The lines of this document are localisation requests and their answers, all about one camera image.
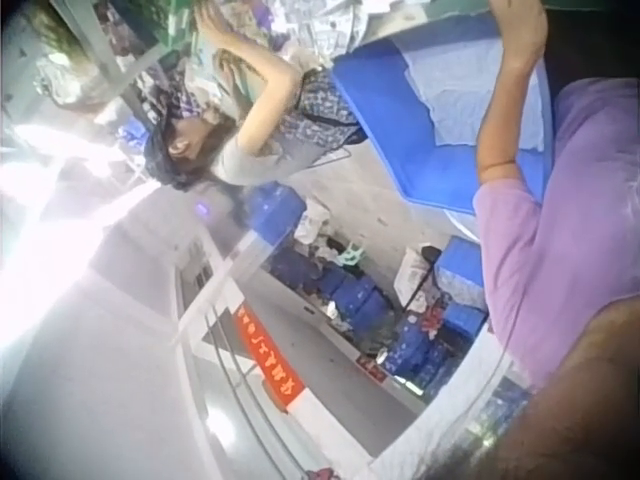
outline hand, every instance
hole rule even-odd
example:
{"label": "hand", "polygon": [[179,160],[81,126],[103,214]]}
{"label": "hand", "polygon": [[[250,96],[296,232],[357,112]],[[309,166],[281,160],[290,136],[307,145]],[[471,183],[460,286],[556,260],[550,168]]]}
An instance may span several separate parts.
{"label": "hand", "polygon": [[533,70],[547,43],[547,13],[540,0],[489,0],[507,67]]}
{"label": "hand", "polygon": [[205,0],[201,5],[196,6],[194,17],[198,32],[216,46],[223,47],[232,37],[231,28],[215,0]]}
{"label": "hand", "polygon": [[220,80],[224,86],[231,91],[238,77],[236,65],[233,65],[228,58],[225,58],[225,55],[222,55],[222,51],[218,50],[213,57],[213,68],[220,75]]}

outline purple shirt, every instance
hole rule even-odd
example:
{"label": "purple shirt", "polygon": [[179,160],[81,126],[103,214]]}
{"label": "purple shirt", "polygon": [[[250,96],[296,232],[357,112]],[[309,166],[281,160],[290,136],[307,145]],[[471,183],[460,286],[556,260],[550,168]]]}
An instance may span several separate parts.
{"label": "purple shirt", "polygon": [[491,325],[537,387],[598,310],[640,293],[638,82],[576,82],[556,107],[543,205],[517,180],[474,199]]}

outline blue container lid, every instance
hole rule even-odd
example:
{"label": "blue container lid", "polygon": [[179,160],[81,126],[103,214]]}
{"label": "blue container lid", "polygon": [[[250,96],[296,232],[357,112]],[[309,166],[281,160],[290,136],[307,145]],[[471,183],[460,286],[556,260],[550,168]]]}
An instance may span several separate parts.
{"label": "blue container lid", "polygon": [[[420,27],[425,45],[498,36],[490,13],[456,16]],[[391,39],[336,60],[333,77],[408,202],[473,214],[478,190],[475,147],[436,146],[427,107],[407,82],[407,64]],[[553,165],[552,106],[544,65],[536,69],[544,123],[544,152],[521,150],[517,161],[531,192],[542,200]]]}

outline white floor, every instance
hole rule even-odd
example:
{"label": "white floor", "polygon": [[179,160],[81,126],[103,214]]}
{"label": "white floor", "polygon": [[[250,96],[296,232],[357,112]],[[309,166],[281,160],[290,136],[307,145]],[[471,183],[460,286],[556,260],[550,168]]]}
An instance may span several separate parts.
{"label": "white floor", "polygon": [[442,248],[450,235],[459,235],[442,212],[419,216],[420,207],[402,199],[370,142],[351,148],[350,158],[298,173],[286,183],[329,208],[332,224],[365,247],[381,281],[393,280],[405,247]]}

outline store shelf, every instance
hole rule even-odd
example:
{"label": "store shelf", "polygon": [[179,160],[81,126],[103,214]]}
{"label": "store shelf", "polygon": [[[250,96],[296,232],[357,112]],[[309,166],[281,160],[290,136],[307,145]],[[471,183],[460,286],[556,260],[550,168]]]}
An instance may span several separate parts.
{"label": "store shelf", "polygon": [[169,49],[158,43],[131,65],[126,72],[123,72],[116,62],[109,40],[102,31],[93,9],[94,2],[86,0],[51,0],[51,4],[71,31],[78,37],[84,50],[95,62],[107,82],[109,82],[110,88],[106,95],[107,98],[104,100],[110,101],[117,96],[121,96],[136,118],[145,127],[150,128],[151,122],[142,107],[142,103],[131,88],[131,83],[138,75],[166,55]]}

